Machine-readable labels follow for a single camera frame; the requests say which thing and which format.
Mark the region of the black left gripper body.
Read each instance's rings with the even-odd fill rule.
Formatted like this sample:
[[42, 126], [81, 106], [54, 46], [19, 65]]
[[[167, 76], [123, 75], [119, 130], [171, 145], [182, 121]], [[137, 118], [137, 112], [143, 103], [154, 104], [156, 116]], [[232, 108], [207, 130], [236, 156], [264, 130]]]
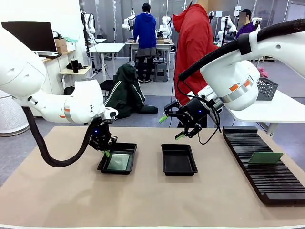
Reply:
[[100, 145], [103, 144], [106, 148], [112, 136], [113, 135], [110, 133], [109, 124], [102, 123], [92, 132], [91, 138], [89, 140], [89, 145], [92, 146], [92, 142], [96, 142]]

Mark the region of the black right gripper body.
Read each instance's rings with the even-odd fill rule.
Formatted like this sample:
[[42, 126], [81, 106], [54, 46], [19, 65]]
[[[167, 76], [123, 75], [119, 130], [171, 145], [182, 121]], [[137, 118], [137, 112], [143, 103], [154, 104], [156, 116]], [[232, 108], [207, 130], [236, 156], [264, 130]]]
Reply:
[[188, 118], [186, 120], [188, 127], [194, 128], [195, 124], [200, 124], [201, 128], [207, 127], [207, 116], [210, 112], [204, 107], [200, 100], [193, 98], [182, 108]]

